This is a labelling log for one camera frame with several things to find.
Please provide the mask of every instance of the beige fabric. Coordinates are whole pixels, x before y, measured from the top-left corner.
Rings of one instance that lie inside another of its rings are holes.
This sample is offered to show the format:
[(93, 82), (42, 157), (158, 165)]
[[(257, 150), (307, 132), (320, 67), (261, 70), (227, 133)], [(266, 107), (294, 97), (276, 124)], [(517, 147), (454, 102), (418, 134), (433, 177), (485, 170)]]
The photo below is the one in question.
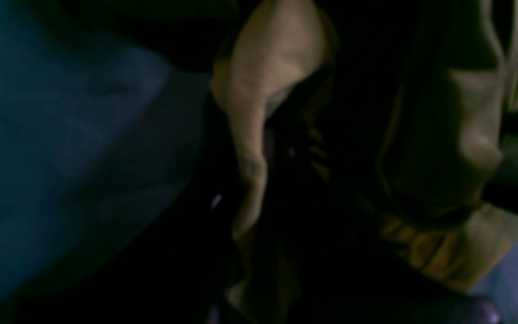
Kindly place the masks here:
[[(498, 142), (503, 109), (518, 109), (518, 0), (506, 55), (491, 22), (491, 0), (426, 3), (433, 7), (423, 10), (419, 29), (423, 32), (416, 35), (422, 41), (409, 56), (408, 78), (394, 100), (389, 136), (376, 171), (382, 174), (387, 197), (403, 193), (428, 215), (438, 217), (478, 205), (481, 188), (502, 161), (500, 148), (508, 151), (508, 160), (518, 160), (514, 149), (518, 139)], [(267, 181), (261, 152), (263, 122), (294, 84), (333, 61), (330, 54), (336, 41), (321, 17), (311, 0), (264, 0), (241, 31), (230, 59), (216, 62), (214, 69), (212, 92), (230, 119), (247, 188), (233, 226), (247, 277), (231, 291), (230, 300), (257, 324), (282, 323), (286, 307), (300, 295), (293, 284), (294, 292), (281, 297), (279, 279), (273, 285), (275, 293), (264, 295), (279, 298), (277, 307), (266, 297), (249, 297), (258, 291), (252, 288), (257, 274), (251, 269), (250, 251)], [(395, 217), (384, 226), (393, 221), (402, 223)], [(461, 292), (495, 266), (518, 237), (518, 216), (489, 204), (473, 209), (466, 224), (446, 233), (403, 225), (410, 228), (405, 242), (412, 249), (401, 257), (424, 275)], [(442, 236), (444, 244), (425, 266), (427, 257), (420, 250), (425, 246), (429, 250)], [(284, 251), (283, 246), (273, 253)], [(277, 260), (274, 264), (289, 261)], [(282, 268), (287, 269), (286, 276), (293, 276), (292, 265)]]

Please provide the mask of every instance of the dark blue cloth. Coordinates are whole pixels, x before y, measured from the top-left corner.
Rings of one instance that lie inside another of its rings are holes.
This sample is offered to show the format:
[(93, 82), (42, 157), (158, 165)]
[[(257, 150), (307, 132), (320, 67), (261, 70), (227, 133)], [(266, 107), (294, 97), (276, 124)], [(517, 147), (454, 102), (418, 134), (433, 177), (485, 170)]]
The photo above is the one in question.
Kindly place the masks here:
[(0, 0), (0, 300), (70, 285), (173, 202), (207, 86), (54, 0)]

